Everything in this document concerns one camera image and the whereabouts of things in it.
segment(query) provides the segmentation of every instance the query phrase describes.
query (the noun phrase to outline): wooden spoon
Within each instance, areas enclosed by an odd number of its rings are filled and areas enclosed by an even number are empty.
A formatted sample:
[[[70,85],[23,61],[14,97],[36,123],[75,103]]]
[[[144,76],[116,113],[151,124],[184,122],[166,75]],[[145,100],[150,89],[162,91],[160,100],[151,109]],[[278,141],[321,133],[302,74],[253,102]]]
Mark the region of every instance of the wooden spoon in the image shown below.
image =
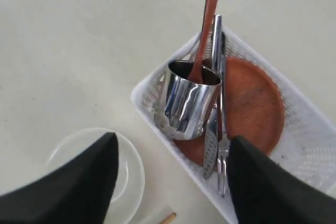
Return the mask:
[[[201,38],[199,41],[200,45],[198,47],[194,66],[187,78],[189,81],[199,83],[199,84],[203,84],[202,60],[203,60],[203,56],[205,53],[208,36],[212,28],[212,20],[215,15],[217,1],[218,0],[205,0],[202,32],[201,32]]]

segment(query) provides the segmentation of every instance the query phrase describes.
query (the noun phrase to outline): wooden stick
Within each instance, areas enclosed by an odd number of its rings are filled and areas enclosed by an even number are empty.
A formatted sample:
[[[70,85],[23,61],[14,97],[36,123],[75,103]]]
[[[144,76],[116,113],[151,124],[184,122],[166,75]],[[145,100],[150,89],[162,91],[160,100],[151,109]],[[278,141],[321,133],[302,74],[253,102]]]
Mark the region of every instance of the wooden stick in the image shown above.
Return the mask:
[[[170,215],[167,216],[163,221],[159,224],[169,224],[176,218],[176,213],[172,212]]]

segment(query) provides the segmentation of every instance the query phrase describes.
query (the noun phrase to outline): metal tongs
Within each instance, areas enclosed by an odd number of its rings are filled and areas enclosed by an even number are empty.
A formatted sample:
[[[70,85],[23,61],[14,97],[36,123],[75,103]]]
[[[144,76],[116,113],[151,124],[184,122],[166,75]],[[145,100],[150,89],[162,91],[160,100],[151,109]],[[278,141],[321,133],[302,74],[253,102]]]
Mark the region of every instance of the metal tongs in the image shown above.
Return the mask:
[[[222,16],[214,16],[213,26],[213,39],[212,39],[212,59],[216,60],[213,66],[216,66],[217,71],[222,78],[222,88],[217,98],[217,136],[218,136],[218,153],[217,153],[217,171],[218,171],[218,192],[224,197],[228,192],[227,182],[227,156],[230,147],[230,140],[226,136],[225,129],[225,67],[226,67],[226,55],[225,55],[225,35],[222,31]]]

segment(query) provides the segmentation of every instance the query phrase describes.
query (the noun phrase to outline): wooden plate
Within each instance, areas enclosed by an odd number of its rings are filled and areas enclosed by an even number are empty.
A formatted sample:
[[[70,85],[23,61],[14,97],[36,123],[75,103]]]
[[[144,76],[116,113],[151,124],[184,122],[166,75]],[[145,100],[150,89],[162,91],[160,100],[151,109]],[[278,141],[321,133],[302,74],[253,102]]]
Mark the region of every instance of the wooden plate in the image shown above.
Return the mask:
[[[231,57],[226,61],[225,81],[228,138],[241,135],[268,155],[278,143],[285,121],[280,91],[260,68]],[[188,159],[203,165],[204,136],[174,143]]]

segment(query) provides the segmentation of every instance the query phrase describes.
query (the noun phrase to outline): table surface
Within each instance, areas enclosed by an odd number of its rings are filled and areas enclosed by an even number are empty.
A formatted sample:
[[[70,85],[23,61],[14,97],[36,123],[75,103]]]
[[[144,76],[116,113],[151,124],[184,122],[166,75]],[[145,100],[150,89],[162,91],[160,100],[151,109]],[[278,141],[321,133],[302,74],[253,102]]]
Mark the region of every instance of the table surface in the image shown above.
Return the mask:
[[[217,12],[335,123],[333,3],[219,0]],[[42,176],[65,136],[108,127],[144,162],[131,223],[166,206],[175,224],[225,223],[130,102],[133,87],[200,30],[203,8],[204,0],[0,0],[0,193]]]

